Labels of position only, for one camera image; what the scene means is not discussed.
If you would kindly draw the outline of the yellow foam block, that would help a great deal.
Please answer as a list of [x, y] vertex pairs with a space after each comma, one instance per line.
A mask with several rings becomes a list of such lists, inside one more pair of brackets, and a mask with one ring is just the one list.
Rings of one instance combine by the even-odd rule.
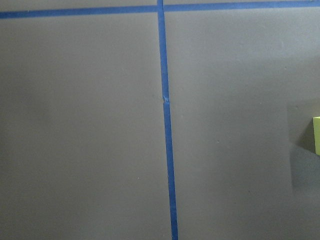
[[313, 133], [314, 133], [314, 147], [315, 153], [320, 155], [320, 116], [316, 116], [312, 119]]

